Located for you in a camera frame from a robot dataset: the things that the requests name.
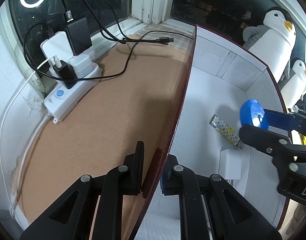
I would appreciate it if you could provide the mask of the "blue round lid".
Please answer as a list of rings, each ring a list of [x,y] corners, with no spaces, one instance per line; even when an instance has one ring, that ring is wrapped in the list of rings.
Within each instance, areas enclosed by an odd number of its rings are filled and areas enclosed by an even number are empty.
[[[265,111],[255,99],[249,99],[242,104],[240,109],[241,125],[251,125],[261,129],[268,129],[268,120]]]

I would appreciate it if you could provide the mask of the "white patterned lighter case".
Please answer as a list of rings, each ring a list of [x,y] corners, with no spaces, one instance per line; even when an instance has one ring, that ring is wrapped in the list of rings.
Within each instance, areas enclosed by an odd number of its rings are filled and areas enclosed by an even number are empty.
[[[238,135],[238,133],[229,126],[222,118],[220,118],[217,114],[212,116],[210,120],[210,125],[222,136],[227,139],[235,148],[238,150],[243,149],[242,141]]]

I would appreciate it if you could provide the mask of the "red cardboard box white inside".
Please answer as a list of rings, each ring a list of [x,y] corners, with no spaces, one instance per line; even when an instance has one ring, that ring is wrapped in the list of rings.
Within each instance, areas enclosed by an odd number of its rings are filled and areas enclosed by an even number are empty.
[[[203,27],[171,154],[196,174],[221,175],[273,226],[284,220],[288,203],[278,193],[272,157],[243,144],[240,109],[249,99],[283,111],[283,101],[265,63],[234,42]]]

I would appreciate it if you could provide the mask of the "small plush penguin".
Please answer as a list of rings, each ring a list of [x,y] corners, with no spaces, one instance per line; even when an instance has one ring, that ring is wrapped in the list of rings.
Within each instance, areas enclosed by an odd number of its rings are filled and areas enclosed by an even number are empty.
[[[289,79],[278,83],[286,108],[292,108],[299,100],[303,100],[306,89],[306,65],[299,59],[290,61]]]

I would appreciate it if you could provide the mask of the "large plush penguin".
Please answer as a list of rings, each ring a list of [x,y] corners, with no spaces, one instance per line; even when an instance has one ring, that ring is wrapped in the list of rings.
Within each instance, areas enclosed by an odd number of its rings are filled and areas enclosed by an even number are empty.
[[[281,7],[268,9],[263,23],[246,27],[243,47],[262,60],[275,81],[290,78],[290,57],[296,42],[296,28],[288,11]]]

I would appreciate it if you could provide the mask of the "white power strip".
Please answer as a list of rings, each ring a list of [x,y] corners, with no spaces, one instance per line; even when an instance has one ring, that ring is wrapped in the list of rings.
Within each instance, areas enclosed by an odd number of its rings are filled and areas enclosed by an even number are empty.
[[[58,124],[74,109],[80,99],[100,80],[78,81],[71,89],[58,82],[44,99],[44,105],[54,117],[53,123]]]

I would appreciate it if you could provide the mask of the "white cube adapter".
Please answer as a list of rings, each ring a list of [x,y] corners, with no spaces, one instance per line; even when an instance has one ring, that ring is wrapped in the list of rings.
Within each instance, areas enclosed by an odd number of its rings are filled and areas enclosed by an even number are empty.
[[[83,78],[93,71],[91,57],[87,54],[81,53],[77,56],[73,56],[67,64],[73,67],[73,70],[77,78]]]

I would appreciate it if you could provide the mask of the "small black plug charger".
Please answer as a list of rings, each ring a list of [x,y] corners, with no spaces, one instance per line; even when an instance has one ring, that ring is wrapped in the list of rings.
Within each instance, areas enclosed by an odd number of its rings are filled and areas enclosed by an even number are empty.
[[[67,89],[71,89],[77,83],[77,76],[73,67],[65,61],[58,59],[57,57],[54,58],[54,62],[55,65],[53,66],[53,70],[58,75],[58,77],[62,79],[63,85]]]

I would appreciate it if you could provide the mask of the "white power adapter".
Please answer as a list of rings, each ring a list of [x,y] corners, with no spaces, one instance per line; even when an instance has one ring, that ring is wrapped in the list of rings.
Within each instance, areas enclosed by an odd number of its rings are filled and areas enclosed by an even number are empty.
[[[41,43],[40,48],[46,58],[56,55],[58,59],[67,62],[74,56],[64,31],[58,31],[51,38],[46,39]]]

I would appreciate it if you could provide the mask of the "black power adapter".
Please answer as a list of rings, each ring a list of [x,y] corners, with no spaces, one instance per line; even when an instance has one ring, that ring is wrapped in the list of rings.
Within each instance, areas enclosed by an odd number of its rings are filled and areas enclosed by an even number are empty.
[[[92,46],[86,17],[78,18],[64,25],[73,55],[77,56]]]

